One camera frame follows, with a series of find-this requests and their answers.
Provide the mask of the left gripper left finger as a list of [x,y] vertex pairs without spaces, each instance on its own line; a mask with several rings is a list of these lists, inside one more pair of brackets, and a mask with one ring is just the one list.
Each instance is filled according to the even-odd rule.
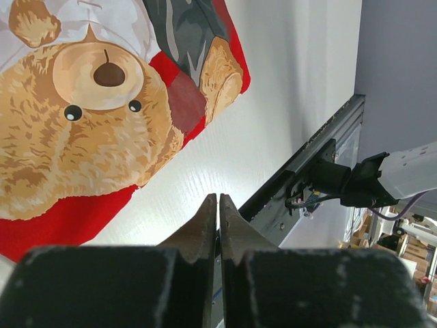
[[32,249],[1,294],[1,326],[209,327],[216,202],[156,246]]

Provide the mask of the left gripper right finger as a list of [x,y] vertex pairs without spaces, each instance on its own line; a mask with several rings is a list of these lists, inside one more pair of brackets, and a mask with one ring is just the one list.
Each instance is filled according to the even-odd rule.
[[226,327],[429,327],[416,286],[378,249],[280,249],[220,197]]

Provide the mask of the red t shirt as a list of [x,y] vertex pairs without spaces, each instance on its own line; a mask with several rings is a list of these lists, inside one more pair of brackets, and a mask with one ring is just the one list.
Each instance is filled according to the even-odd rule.
[[1,255],[93,239],[250,81],[224,1],[2,1]]

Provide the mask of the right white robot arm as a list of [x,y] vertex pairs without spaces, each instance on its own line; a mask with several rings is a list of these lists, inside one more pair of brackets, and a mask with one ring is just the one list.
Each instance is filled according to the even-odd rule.
[[354,168],[319,160],[311,186],[342,206],[381,208],[436,189],[436,142],[409,150],[382,152]]

